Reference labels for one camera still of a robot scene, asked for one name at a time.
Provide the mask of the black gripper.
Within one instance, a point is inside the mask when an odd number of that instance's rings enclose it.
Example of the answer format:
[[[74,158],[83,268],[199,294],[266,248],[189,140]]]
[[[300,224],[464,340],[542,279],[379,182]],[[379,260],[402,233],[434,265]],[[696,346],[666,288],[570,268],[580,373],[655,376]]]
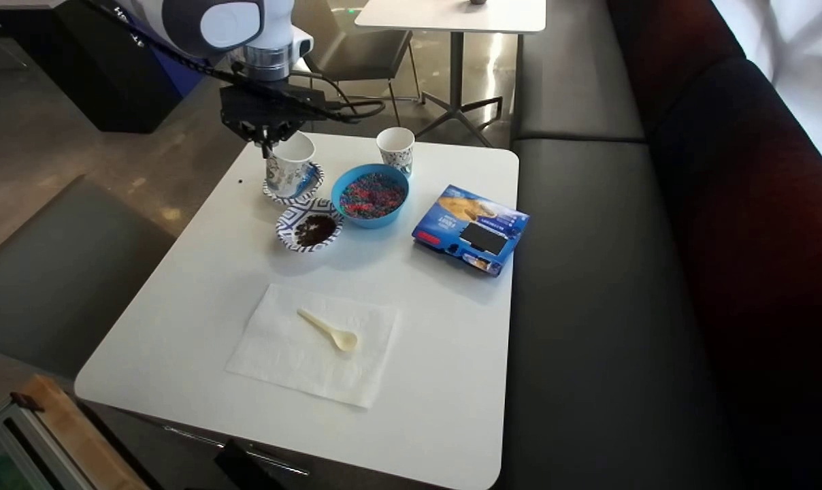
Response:
[[[275,143],[285,143],[305,124],[327,117],[320,103],[271,87],[225,84],[219,91],[219,124],[238,140],[256,143],[260,158],[270,158]]]

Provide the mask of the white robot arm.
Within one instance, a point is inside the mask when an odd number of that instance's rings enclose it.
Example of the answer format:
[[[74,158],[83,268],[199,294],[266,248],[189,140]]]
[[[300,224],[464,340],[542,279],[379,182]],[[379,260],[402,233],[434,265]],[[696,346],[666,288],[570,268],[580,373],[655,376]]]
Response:
[[[315,41],[294,24],[294,0],[119,0],[134,34],[177,64],[219,79],[219,124],[270,152],[328,111],[287,84]]]

